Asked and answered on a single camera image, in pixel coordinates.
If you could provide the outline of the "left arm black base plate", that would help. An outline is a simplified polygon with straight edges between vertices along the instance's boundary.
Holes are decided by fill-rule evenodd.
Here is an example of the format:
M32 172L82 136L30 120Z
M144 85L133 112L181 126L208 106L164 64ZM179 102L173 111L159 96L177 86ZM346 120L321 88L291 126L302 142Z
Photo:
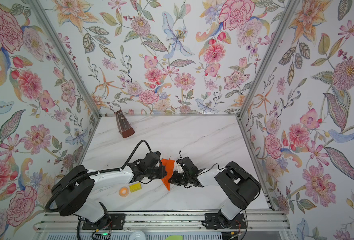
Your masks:
M126 214L109 214L103 216L96 223L86 221L82 225L82 230L123 230Z

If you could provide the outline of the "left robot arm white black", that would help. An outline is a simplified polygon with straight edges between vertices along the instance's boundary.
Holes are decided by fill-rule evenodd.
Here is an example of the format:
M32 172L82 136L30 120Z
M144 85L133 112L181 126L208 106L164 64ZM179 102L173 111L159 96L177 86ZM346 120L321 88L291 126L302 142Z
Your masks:
M83 165L77 166L51 189L52 197L46 203L45 211L59 213L63 217L76 215L97 223L107 220L109 212L103 203L92 199L92 191L135 183L144 178L159 180L166 175L166 167L162 165L158 151L147 153L142 160L128 163L122 169L93 171Z

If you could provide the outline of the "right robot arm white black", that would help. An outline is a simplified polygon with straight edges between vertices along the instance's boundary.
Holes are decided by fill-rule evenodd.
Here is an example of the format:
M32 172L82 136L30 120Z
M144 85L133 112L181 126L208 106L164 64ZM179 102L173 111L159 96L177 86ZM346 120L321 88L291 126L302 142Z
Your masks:
M168 179L172 185L185 188L221 187L228 200L219 210L218 219L225 224L230 224L241 211L246 210L262 190L256 178L236 162L229 162L222 168L214 164L209 169L198 169L190 158L185 157L177 160L177 168Z

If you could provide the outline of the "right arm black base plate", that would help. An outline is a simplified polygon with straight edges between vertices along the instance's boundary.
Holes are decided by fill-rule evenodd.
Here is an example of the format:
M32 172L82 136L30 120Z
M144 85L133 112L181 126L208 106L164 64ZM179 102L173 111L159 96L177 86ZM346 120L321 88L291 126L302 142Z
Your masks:
M202 225L207 230L246 230L247 220L244 214L238 213L233 220L228 220L220 212L206 213Z

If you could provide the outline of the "orange square paper sheet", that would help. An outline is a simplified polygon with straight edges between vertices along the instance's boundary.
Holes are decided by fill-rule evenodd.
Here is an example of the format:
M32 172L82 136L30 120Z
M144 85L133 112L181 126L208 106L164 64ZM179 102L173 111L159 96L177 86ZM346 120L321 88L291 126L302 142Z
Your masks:
M166 167L166 176L162 178L162 182L164 183L164 186L168 191L171 190L171 184L169 183L169 179L172 177L173 172L174 172L174 167L175 167L175 162L174 160L170 159L162 159L162 164L163 166Z

